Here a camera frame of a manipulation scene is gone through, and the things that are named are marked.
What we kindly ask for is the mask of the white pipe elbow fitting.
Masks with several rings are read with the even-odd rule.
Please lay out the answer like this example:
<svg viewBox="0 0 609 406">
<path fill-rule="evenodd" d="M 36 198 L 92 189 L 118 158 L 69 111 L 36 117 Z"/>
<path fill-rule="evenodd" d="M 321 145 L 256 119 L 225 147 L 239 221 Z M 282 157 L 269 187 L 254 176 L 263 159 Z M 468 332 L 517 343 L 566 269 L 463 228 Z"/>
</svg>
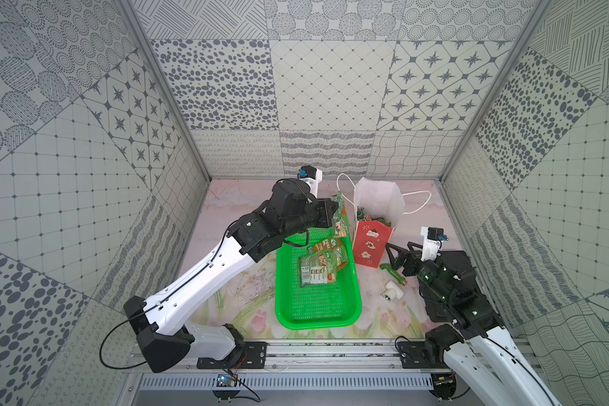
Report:
<svg viewBox="0 0 609 406">
<path fill-rule="evenodd" d="M 396 283 L 390 281 L 386 284 L 382 296 L 388 301 L 396 301 L 404 297 L 404 291 Z"/>
</svg>

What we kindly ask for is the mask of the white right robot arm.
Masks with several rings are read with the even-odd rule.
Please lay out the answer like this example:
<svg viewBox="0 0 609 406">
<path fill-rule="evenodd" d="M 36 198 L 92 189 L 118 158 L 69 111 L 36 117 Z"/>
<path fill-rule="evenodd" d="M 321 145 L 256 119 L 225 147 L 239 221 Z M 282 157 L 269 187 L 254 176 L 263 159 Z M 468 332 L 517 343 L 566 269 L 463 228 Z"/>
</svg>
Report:
<svg viewBox="0 0 609 406">
<path fill-rule="evenodd" d="M 558 405 L 558 398 L 514 342 L 502 317 L 482 293 L 476 271 L 463 250 L 423 256 L 421 245 L 386 246 L 389 265 L 415 277 L 429 318 L 423 355 L 446 366 L 485 405 Z"/>
</svg>

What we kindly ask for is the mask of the green red condiment packet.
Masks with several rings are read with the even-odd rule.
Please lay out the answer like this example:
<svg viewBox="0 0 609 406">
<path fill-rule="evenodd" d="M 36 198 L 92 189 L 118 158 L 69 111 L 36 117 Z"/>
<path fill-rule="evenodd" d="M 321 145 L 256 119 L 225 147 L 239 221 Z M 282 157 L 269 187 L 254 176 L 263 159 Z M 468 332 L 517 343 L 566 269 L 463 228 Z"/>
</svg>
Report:
<svg viewBox="0 0 609 406">
<path fill-rule="evenodd" d="M 333 201 L 338 204 L 338 208 L 333 214 L 333 228 L 335 236 L 345 238 L 348 234 L 348 220 L 344 207 L 344 198 L 341 192 L 333 196 Z"/>
</svg>

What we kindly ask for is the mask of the green yellow condiment packet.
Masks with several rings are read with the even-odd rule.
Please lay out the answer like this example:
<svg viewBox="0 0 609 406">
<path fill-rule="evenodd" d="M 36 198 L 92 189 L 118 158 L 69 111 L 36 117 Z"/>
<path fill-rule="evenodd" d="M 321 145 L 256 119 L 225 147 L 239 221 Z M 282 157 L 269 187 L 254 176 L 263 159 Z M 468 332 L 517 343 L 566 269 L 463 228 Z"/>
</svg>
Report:
<svg viewBox="0 0 609 406">
<path fill-rule="evenodd" d="M 338 237 L 324 239 L 308 248 L 308 253 L 319 254 L 328 253 L 336 258 L 337 269 L 341 270 L 348 264 L 347 251 L 344 248 L 343 241 Z"/>
</svg>

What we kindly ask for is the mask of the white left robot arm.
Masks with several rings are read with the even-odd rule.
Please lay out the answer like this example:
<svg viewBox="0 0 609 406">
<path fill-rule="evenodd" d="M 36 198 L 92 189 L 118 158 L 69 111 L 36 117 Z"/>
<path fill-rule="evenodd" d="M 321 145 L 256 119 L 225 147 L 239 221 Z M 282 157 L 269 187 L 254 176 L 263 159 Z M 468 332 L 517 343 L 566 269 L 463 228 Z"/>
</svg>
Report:
<svg viewBox="0 0 609 406">
<path fill-rule="evenodd" d="M 200 326 L 189 318 L 224 284 L 289 237 L 333 227 L 338 203 L 316 193 L 302 179 L 280 179 L 271 197 L 232 221 L 212 251 L 188 272 L 148 298 L 134 296 L 125 303 L 127 321 L 152 372 L 165 372 L 187 356 L 210 359 L 225 370 L 245 359 L 245 339 L 234 326 Z"/>
</svg>

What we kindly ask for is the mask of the white and red paper bag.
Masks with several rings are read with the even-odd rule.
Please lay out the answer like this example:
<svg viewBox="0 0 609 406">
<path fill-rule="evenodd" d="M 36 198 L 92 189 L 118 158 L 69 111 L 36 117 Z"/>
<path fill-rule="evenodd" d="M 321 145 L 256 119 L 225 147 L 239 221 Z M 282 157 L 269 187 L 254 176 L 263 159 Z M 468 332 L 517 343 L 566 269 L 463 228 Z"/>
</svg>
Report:
<svg viewBox="0 0 609 406">
<path fill-rule="evenodd" d="M 377 268 L 380 265 L 392 234 L 405 216 L 412 215 L 422 208 L 406 207 L 408 196 L 425 195 L 432 198 L 429 190 L 404 193 L 392 181 L 362 178 L 352 182 L 352 196 L 346 201 L 347 210 L 354 216 L 354 240 L 352 252 L 355 263 L 363 267 Z"/>
</svg>

